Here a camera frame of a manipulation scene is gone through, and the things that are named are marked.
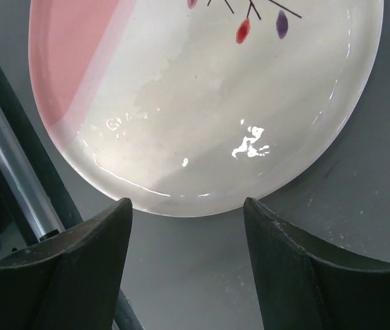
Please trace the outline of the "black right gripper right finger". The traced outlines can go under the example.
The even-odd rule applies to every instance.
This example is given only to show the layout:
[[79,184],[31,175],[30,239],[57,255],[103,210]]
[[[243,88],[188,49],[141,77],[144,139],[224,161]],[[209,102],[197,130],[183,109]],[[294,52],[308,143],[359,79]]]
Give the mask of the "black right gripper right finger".
[[390,329],[390,263],[328,243],[247,198],[264,329]]

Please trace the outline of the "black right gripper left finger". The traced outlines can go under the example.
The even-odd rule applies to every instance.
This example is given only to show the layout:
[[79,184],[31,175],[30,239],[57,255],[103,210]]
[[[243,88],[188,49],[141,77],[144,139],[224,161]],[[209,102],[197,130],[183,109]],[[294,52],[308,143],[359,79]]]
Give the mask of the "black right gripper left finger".
[[110,329],[133,208],[93,218],[0,258],[0,329]]

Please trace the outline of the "pink and cream floral plate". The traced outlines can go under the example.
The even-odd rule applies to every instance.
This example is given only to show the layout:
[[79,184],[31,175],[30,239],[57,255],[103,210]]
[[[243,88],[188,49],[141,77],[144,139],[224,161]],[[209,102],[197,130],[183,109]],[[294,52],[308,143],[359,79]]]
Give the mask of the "pink and cream floral plate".
[[32,91],[58,152],[101,193],[215,215],[326,151],[383,14],[382,1],[33,1]]

